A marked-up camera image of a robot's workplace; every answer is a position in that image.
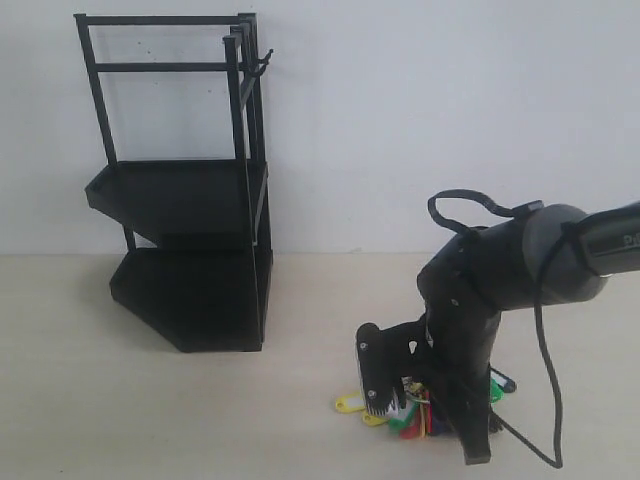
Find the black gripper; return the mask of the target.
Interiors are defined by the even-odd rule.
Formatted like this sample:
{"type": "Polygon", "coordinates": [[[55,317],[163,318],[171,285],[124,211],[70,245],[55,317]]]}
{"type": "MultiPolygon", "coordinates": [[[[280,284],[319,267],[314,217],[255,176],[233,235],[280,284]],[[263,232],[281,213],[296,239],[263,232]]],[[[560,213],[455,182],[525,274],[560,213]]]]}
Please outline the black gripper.
{"type": "Polygon", "coordinates": [[[490,359],[501,313],[488,288],[501,250],[501,229],[475,227],[457,234],[417,275],[424,302],[415,320],[382,328],[359,326],[357,340],[384,346],[397,377],[401,408],[405,378],[422,384],[436,418],[457,437],[466,465],[490,462],[490,359]]]}

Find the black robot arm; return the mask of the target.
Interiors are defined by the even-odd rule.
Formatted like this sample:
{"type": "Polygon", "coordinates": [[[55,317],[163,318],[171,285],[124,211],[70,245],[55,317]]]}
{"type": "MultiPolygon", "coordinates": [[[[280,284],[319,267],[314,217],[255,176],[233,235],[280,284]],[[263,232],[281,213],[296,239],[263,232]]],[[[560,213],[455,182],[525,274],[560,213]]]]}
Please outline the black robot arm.
{"type": "Polygon", "coordinates": [[[588,213],[532,202],[494,213],[493,226],[441,218],[452,235],[417,274],[422,314],[389,328],[365,323],[355,335],[368,413],[400,410],[406,381],[418,382],[469,465],[487,463],[491,434],[507,428],[490,402],[503,315],[590,301],[613,275],[639,268],[637,204],[588,213]]]}

